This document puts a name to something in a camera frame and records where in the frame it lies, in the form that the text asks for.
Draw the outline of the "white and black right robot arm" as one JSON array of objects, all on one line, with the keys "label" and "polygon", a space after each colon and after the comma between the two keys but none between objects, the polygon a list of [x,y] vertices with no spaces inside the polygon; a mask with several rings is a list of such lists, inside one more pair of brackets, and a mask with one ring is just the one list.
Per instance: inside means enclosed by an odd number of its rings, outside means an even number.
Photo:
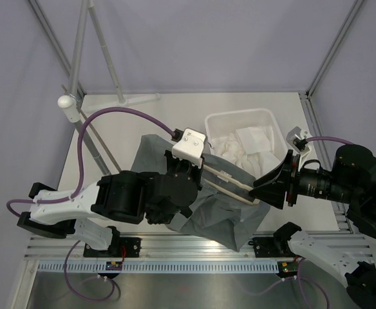
[{"label": "white and black right robot arm", "polygon": [[368,243],[371,263],[332,250],[291,222],[275,231],[274,250],[311,261],[336,279],[357,306],[376,308],[376,157],[369,149],[342,145],[329,171],[309,169],[288,151],[276,168],[253,183],[249,195],[277,209],[295,205],[300,196],[345,204],[346,219]]}]

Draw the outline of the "white shirt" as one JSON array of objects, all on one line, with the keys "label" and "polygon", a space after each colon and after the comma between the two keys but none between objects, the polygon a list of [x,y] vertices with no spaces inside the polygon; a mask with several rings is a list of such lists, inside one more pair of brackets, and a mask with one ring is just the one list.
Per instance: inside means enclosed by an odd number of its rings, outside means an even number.
[{"label": "white shirt", "polygon": [[227,136],[211,140],[217,156],[260,178],[280,164],[274,154],[272,126],[237,129]]}]

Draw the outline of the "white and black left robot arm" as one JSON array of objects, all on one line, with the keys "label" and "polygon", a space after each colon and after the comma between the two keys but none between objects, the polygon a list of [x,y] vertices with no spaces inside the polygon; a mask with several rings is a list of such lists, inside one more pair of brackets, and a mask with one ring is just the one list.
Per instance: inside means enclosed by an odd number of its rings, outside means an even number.
[{"label": "white and black left robot arm", "polygon": [[125,239],[116,227],[102,227],[93,219],[167,225],[177,214],[189,218],[193,213],[190,206],[202,189],[203,156],[183,158],[174,151],[164,156],[164,174],[121,171],[103,176],[74,198],[35,183],[33,205],[21,213],[17,226],[45,238],[82,241],[85,258],[119,258],[126,252]]}]

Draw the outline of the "white plastic basket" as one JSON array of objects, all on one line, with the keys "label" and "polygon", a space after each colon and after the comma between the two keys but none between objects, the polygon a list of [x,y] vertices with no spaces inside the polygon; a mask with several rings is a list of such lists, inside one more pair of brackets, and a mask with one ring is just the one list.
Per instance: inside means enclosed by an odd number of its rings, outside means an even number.
[{"label": "white plastic basket", "polygon": [[285,158],[288,147],[274,114],[263,108],[206,117],[211,153],[259,178]]}]

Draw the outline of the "grey clothes rack stand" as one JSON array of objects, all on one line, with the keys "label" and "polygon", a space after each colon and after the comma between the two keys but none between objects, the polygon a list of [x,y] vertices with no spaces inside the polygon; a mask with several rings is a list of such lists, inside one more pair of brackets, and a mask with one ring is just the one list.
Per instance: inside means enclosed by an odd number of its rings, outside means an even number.
[{"label": "grey clothes rack stand", "polygon": [[105,40],[101,25],[99,23],[99,19],[97,17],[95,4],[93,1],[82,1],[80,5],[80,13],[79,13],[79,21],[77,25],[77,32],[75,37],[75,45],[73,49],[73,57],[72,57],[72,64],[71,70],[69,75],[69,86],[68,90],[65,92],[64,95],[59,97],[57,103],[58,106],[63,110],[66,118],[75,125],[75,129],[80,132],[84,130],[83,142],[84,145],[88,148],[91,156],[93,157],[95,163],[97,164],[98,168],[102,172],[103,175],[110,174],[110,170],[105,163],[100,151],[98,150],[96,144],[93,141],[95,136],[89,129],[89,127],[84,127],[84,121],[80,118],[80,114],[77,110],[77,101],[83,101],[78,94],[79,90],[79,72],[80,72],[80,64],[82,60],[82,51],[84,46],[84,37],[86,31],[86,22],[87,18],[90,17],[93,23],[93,27],[97,34],[97,38],[99,40],[100,48],[102,50],[103,56],[105,58],[106,66],[108,68],[111,80],[113,82],[117,99],[116,101],[107,103],[107,104],[98,104],[95,108],[91,108],[89,111],[85,112],[86,116],[88,116],[91,112],[99,111],[103,108],[110,108],[110,107],[131,107],[136,106],[139,104],[145,104],[148,102],[157,102],[160,100],[161,95],[158,93],[148,94],[148,95],[141,95],[141,96],[124,96],[122,92],[121,85],[119,83],[119,79],[111,58],[111,55],[108,50],[107,42]]}]

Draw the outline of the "aluminium frame post left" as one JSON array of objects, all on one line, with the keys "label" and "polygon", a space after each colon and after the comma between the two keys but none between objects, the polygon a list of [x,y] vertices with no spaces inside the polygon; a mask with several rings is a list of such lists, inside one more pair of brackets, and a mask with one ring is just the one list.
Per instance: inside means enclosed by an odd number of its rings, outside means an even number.
[{"label": "aluminium frame post left", "polygon": [[61,68],[65,72],[67,76],[70,75],[71,65],[70,62],[55,34],[53,31],[53,28],[51,26],[51,23],[49,22],[41,4],[37,0],[27,0],[26,3],[30,7],[33,16],[36,18],[39,27],[41,28],[45,38],[50,44],[50,47],[57,57],[57,60],[59,61]]}]

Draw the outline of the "aluminium frame post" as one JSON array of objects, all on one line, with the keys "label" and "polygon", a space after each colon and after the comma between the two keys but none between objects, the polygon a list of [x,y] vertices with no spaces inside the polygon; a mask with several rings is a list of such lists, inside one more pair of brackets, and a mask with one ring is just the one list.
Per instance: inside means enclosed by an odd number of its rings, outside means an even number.
[{"label": "aluminium frame post", "polygon": [[57,57],[57,60],[59,61],[61,68],[65,72],[67,76],[70,75],[71,65],[70,62],[55,34],[53,31],[53,28],[51,26],[51,23],[49,22],[41,4],[37,0],[27,0],[26,3],[30,7],[33,16],[36,18],[39,27],[41,28],[45,38],[50,44],[50,47]]},{"label": "aluminium frame post", "polygon": [[332,62],[334,61],[334,58],[336,57],[341,46],[343,45],[343,42],[345,41],[350,30],[352,29],[355,20],[360,15],[366,3],[366,0],[355,0],[353,2],[348,13],[346,14],[346,17],[344,18],[342,25],[338,29],[337,35],[333,39],[323,61],[321,62],[319,69],[317,70],[312,82],[310,83],[308,89],[305,92],[307,99],[311,99],[313,97],[315,91],[322,82]]}]

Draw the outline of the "grey clothes hanger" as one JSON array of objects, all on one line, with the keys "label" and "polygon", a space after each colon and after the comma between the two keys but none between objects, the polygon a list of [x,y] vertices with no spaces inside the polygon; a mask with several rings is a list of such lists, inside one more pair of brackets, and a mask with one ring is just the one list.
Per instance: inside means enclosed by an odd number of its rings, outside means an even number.
[{"label": "grey clothes hanger", "polygon": [[[77,110],[80,114],[80,118],[83,119],[83,120],[87,120],[88,117],[86,116],[85,112],[83,112],[83,110],[81,110],[81,107],[80,107],[80,105],[82,104],[82,101],[78,100],[77,98],[75,100],[77,101],[76,105],[77,105]],[[104,152],[108,156],[109,160],[111,161],[111,163],[113,164],[115,169],[118,172],[120,172],[121,168],[120,168],[118,162],[115,160],[114,156],[112,155],[111,151],[107,147],[106,143],[103,141],[102,137],[99,135],[99,132],[95,129],[95,127],[92,124],[90,124],[88,127],[91,130],[91,132],[93,133],[93,135],[95,136],[95,138],[98,140],[99,144],[103,148]]]}]

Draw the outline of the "aluminium mounting rail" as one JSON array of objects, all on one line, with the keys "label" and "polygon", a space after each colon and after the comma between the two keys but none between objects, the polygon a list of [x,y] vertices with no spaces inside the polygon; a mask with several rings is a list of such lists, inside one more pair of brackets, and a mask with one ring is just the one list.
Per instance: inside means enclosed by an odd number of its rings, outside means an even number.
[{"label": "aluminium mounting rail", "polygon": [[[244,245],[238,252],[216,241],[182,234],[136,234],[141,239],[140,259],[206,260],[250,259],[254,250]],[[312,234],[323,243],[353,258],[370,258],[371,250],[363,236],[358,234]],[[49,239],[32,236],[24,253],[26,260],[62,259],[74,244],[72,239]]]}]

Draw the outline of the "aluminium frame post right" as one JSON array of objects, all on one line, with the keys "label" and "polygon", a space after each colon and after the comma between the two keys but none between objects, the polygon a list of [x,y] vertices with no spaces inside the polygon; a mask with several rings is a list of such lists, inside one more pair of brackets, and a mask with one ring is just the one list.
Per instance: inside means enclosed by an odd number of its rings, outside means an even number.
[{"label": "aluminium frame post right", "polygon": [[337,35],[333,39],[323,61],[321,62],[319,69],[317,70],[312,82],[310,83],[308,89],[305,92],[307,99],[311,99],[313,97],[315,91],[322,82],[332,62],[334,61],[334,58],[336,57],[341,46],[343,45],[343,42],[345,41],[350,30],[352,29],[355,20],[360,15],[366,3],[366,0],[355,0],[353,2],[348,13],[346,14],[346,17],[344,18],[342,25],[338,29]]}]

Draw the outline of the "grey-green shirt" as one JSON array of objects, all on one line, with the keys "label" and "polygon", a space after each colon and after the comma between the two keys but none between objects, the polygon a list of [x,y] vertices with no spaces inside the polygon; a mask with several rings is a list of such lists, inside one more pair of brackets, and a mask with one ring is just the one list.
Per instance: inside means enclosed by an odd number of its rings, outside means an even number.
[{"label": "grey-green shirt", "polygon": [[[164,153],[170,149],[171,143],[158,135],[142,136],[131,170],[138,173],[166,172]],[[211,187],[209,182],[251,201],[246,190],[204,171],[203,189],[198,192],[196,201],[190,206],[193,214],[189,218],[175,214],[166,227],[181,234],[216,241],[238,252],[257,231],[268,214],[270,205],[264,202],[247,205]]]}]

